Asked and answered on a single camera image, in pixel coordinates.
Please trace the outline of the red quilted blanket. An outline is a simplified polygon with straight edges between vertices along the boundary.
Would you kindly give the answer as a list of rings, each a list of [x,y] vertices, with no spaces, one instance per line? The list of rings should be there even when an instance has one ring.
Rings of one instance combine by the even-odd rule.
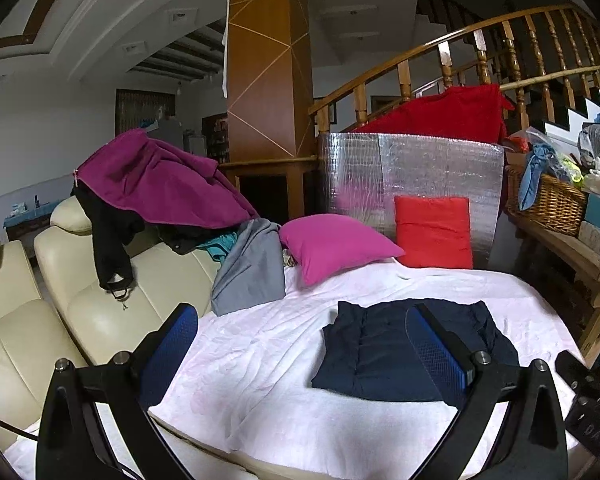
[[[495,144],[506,137],[503,110],[514,109],[497,84],[452,87],[437,96],[405,102],[354,132],[416,134]]]

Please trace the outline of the red pillow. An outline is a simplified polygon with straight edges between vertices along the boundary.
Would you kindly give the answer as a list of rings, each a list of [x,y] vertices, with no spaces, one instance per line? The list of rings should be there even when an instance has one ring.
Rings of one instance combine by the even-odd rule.
[[[467,197],[394,198],[396,244],[404,251],[400,263],[409,268],[474,267]]]

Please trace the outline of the wicker basket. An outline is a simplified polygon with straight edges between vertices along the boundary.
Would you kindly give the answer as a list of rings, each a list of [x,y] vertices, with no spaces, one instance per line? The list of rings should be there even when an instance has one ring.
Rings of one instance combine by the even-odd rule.
[[[584,219],[586,195],[578,188],[542,174],[539,191],[534,204],[521,211],[518,206],[518,192],[524,170],[507,166],[507,200],[505,211],[515,218],[530,220],[545,229],[570,236],[577,236]]]

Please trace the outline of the white pink bed sheet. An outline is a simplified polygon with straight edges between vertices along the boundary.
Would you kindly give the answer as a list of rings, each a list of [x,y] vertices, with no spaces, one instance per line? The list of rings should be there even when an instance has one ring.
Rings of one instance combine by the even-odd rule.
[[[286,273],[282,300],[205,315],[186,359],[151,416],[163,428],[264,466],[335,479],[406,479],[452,422],[441,402],[373,402],[311,386],[324,356],[323,328],[339,301],[483,302],[520,362],[553,362],[577,346],[558,314],[513,275],[410,269],[392,260],[302,289]]]

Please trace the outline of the teal garment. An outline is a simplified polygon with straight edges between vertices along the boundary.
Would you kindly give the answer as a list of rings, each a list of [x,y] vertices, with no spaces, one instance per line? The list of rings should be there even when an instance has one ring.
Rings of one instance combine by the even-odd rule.
[[[217,263],[223,263],[238,239],[237,232],[223,233],[208,242],[199,244],[196,249],[204,250]]]

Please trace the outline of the black right-side gripper device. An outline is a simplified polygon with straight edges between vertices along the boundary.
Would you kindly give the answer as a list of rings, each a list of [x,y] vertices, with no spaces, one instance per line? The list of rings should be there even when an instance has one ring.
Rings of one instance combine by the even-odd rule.
[[[566,430],[600,458],[600,354],[587,368],[569,351],[558,354],[555,370],[574,392]]]

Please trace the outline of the wooden pillar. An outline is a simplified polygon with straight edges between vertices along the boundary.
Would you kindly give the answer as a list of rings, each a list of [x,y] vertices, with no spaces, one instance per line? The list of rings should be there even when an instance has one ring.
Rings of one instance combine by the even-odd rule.
[[[227,40],[230,161],[311,155],[308,0],[230,0]]]

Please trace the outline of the wooden side table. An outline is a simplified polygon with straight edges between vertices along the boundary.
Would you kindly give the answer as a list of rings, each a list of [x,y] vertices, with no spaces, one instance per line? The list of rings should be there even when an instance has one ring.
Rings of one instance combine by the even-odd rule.
[[[600,353],[600,255],[577,238],[506,216],[521,241],[513,274],[556,311],[585,359]]]

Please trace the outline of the purple fleece garment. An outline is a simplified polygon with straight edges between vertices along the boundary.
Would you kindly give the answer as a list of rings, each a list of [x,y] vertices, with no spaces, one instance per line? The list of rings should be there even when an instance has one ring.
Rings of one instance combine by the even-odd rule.
[[[108,205],[155,224],[216,230],[258,216],[215,160],[153,139],[143,129],[121,133],[91,154],[76,180]]]

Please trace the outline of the magenta pillow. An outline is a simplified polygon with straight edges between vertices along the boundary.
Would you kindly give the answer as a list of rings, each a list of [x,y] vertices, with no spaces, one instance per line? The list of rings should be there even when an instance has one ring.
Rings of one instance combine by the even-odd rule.
[[[404,255],[388,237],[343,214],[291,220],[282,226],[279,237],[300,266],[306,286],[320,284],[341,271]]]

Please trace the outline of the navy blue puffer jacket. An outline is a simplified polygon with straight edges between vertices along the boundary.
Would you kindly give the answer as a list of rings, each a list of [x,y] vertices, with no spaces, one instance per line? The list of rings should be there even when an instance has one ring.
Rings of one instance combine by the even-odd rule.
[[[370,401],[440,401],[405,331],[406,312],[418,304],[459,336],[469,351],[488,352],[507,365],[519,363],[517,350],[482,301],[404,299],[368,308],[340,301],[335,321],[323,328],[325,354],[311,386]]]

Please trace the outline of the wooden stair railing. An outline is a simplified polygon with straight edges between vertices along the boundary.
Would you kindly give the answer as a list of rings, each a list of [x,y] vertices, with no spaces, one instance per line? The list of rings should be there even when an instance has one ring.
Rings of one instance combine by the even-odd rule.
[[[497,84],[529,125],[529,104],[554,122],[557,107],[578,99],[600,102],[600,23],[574,4],[555,4],[488,18],[395,55],[354,77],[309,109],[319,132],[332,128],[332,110],[349,100],[362,127],[399,105],[466,84]]]

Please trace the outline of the light blue cloth in basket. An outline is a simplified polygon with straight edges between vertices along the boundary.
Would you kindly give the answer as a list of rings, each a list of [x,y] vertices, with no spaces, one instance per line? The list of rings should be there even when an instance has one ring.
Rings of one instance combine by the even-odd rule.
[[[538,196],[541,177],[551,172],[557,164],[554,148],[547,143],[535,143],[527,156],[526,168],[520,179],[518,191],[518,208],[520,211],[530,209]]]

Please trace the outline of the silver foil insulation panel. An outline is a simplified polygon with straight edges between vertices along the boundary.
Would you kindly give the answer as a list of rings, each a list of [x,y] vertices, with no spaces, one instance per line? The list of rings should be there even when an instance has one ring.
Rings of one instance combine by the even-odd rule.
[[[504,177],[498,144],[399,133],[323,133],[318,138],[325,209],[396,236],[396,196],[469,200],[474,266],[493,246]]]

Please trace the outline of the black garment on sofa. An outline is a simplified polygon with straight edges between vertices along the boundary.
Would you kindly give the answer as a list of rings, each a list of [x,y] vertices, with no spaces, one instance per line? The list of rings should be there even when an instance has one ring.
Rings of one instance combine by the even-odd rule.
[[[137,212],[114,208],[98,197],[84,182],[73,185],[72,195],[78,200],[92,224],[95,269],[99,286],[115,294],[131,289],[135,283],[131,257],[125,247],[137,234],[152,226],[163,243],[178,255],[186,255],[199,246],[237,230],[238,226],[207,229],[200,226],[151,224]]]

